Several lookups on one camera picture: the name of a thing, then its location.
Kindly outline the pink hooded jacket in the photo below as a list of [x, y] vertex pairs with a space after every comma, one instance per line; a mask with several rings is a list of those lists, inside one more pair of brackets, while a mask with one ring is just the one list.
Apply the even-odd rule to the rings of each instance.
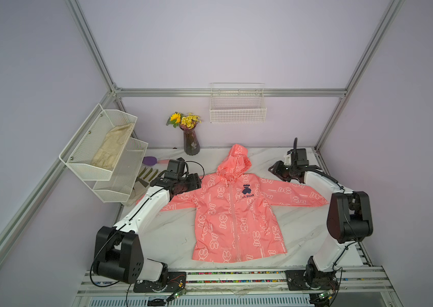
[[235, 144], [200, 189], [179, 194], [164, 211], [195, 208], [193, 259], [231, 264], [287, 252], [272, 206], [329, 204], [314, 188], [249, 173], [248, 150]]

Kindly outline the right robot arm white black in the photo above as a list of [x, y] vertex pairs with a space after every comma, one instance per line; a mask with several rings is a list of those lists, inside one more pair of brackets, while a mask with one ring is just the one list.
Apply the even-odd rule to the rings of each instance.
[[369, 195], [344, 187], [319, 166], [312, 165], [304, 148], [295, 139], [283, 161], [277, 161], [268, 171], [284, 182], [296, 180], [317, 190], [330, 202], [326, 219], [329, 235], [319, 252], [309, 258], [302, 277], [287, 272], [289, 283], [297, 282], [299, 289], [326, 287], [335, 279], [339, 262], [350, 249], [373, 233]]

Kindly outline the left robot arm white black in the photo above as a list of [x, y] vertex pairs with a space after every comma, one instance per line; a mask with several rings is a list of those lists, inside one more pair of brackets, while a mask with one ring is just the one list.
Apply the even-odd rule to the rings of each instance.
[[143, 254], [140, 235], [161, 209], [177, 195], [200, 189], [202, 179], [190, 173], [182, 157], [168, 162], [149, 185], [137, 205], [113, 226], [102, 227], [96, 235], [93, 274], [126, 284], [148, 282], [159, 287], [168, 284], [168, 265]]

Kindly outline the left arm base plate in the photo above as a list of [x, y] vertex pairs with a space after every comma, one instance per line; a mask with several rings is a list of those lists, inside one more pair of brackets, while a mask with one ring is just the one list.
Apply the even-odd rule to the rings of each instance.
[[185, 286], [187, 273], [183, 271], [164, 272], [158, 281], [137, 281], [133, 285], [134, 293], [172, 293]]

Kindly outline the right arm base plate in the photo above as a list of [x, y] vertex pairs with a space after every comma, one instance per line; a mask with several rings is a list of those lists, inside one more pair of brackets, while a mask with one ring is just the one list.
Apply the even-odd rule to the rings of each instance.
[[287, 270], [285, 274], [291, 291], [337, 290], [339, 286], [339, 280], [333, 272]]

